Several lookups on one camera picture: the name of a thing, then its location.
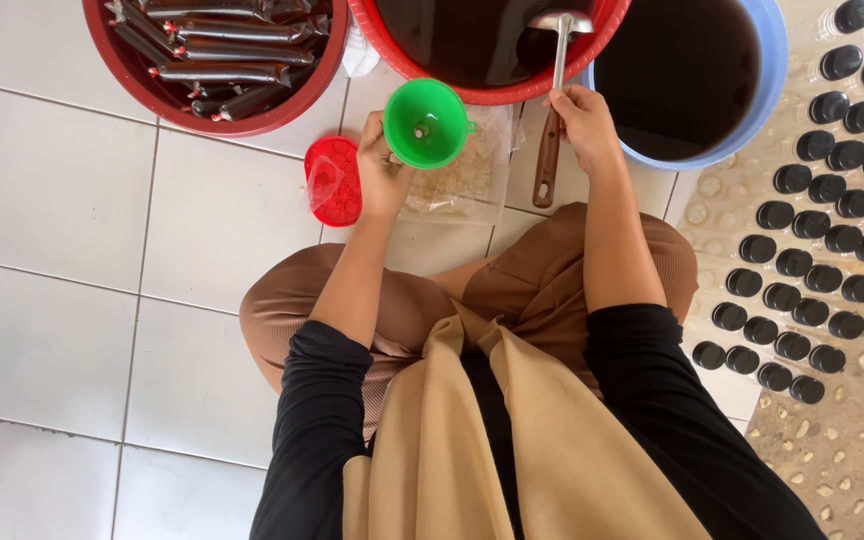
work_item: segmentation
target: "tile floor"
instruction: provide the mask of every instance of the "tile floor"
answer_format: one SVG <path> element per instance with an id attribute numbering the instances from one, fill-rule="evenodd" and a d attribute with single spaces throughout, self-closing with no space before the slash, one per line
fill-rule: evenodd
<path id="1" fill-rule="evenodd" d="M 79 2 L 35 6 L 0 0 L 0 538 L 244 538 L 278 397 L 239 301 L 294 251 L 348 233 L 303 209 L 296 157 L 321 136 L 356 139 L 402 77 L 340 70 L 292 124 L 222 141 L 160 124 L 122 90 Z M 445 270 L 545 219 L 529 202 L 544 114 L 524 104 L 497 226 L 399 223 L 388 266 Z M 584 200 L 574 155 L 558 171 L 556 205 Z M 694 178 L 632 174 L 642 211 L 676 221 Z M 754 400 L 731 396 L 745 381 L 708 384 L 744 430 Z"/>

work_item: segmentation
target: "black shirt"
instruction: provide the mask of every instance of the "black shirt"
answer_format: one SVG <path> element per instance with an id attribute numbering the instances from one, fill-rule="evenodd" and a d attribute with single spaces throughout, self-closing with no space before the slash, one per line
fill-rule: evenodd
<path id="1" fill-rule="evenodd" d="M 702 387 L 679 347 L 682 327 L 670 309 L 608 307 L 589 314 L 586 325 L 585 361 L 606 407 L 713 539 L 826 538 Z M 339 539 L 343 466 L 369 453 L 362 438 L 362 382 L 373 360 L 368 349 L 315 321 L 305 323 L 290 345 L 272 459 L 250 538 Z M 478 398 L 479 386 L 473 386 Z M 487 410 L 482 399 L 479 404 Z M 489 444 L 500 459 L 493 436 Z M 500 477 L 508 480 L 503 468 Z"/>

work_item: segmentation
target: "red plastic lid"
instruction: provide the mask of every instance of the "red plastic lid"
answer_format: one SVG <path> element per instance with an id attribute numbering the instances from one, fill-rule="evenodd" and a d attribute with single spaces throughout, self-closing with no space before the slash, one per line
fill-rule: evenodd
<path id="1" fill-rule="evenodd" d="M 305 152 L 306 193 L 317 190 L 331 193 L 312 210 L 318 221 L 329 227 L 348 227 L 362 214 L 362 189 L 359 186 L 359 164 L 355 158 L 359 145 L 343 136 L 325 136 L 312 143 Z M 311 178 L 315 168 L 315 178 Z M 342 178 L 334 185 L 339 171 Z"/>

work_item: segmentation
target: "red plastic basin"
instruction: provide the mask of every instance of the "red plastic basin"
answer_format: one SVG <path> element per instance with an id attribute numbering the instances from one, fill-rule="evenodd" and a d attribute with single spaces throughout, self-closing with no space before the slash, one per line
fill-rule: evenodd
<path id="1" fill-rule="evenodd" d="M 115 30 L 109 26 L 114 19 L 103 4 L 108 0 L 81 0 L 85 21 L 95 47 L 108 70 L 112 72 L 122 88 L 146 109 L 159 117 L 200 134 L 237 138 L 249 137 L 281 128 L 312 106 L 326 91 L 332 77 L 339 69 L 342 51 L 346 44 L 349 26 L 349 9 L 346 0 L 332 0 L 332 30 L 325 52 L 318 61 L 318 68 L 305 85 L 285 103 L 265 112 L 233 122 L 214 122 L 210 118 L 199 118 L 180 107 L 188 105 L 187 90 L 181 84 L 167 84 L 149 75 L 147 61 L 129 45 L 123 43 Z"/>
<path id="2" fill-rule="evenodd" d="M 595 60 L 606 43 L 616 33 L 619 23 L 625 18 L 631 0 L 598 0 L 590 14 L 593 33 L 578 34 L 578 38 L 569 46 L 565 59 L 565 80 L 570 80 L 583 68 Z M 376 0 L 348 0 L 355 20 L 358 21 L 362 33 L 378 51 L 379 56 L 408 80 L 429 77 L 422 68 L 402 52 L 389 30 L 386 29 L 376 7 Z M 539 73 L 532 79 L 516 84 L 496 88 L 465 88 L 450 84 L 459 94 L 464 103 L 473 105 L 506 105 L 519 103 L 527 99 L 539 97 L 552 89 L 552 67 Z"/>

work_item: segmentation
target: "tied plastic bag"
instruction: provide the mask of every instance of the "tied plastic bag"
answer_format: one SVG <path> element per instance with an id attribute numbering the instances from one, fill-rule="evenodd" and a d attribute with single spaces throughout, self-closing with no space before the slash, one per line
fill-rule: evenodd
<path id="1" fill-rule="evenodd" d="M 327 174 L 327 170 L 334 170 L 335 174 L 330 176 Z M 339 190 L 344 178 L 346 178 L 346 173 L 342 171 L 342 167 L 329 159 L 328 155 L 316 157 L 315 161 L 312 161 L 312 168 L 309 169 L 308 185 L 305 188 L 309 212 L 314 213 L 326 201 L 330 200 Z"/>
<path id="2" fill-rule="evenodd" d="M 524 137 L 510 104 L 466 105 L 476 124 L 448 165 L 415 173 L 399 212 L 410 221 L 495 225 L 505 206 L 510 154 Z"/>

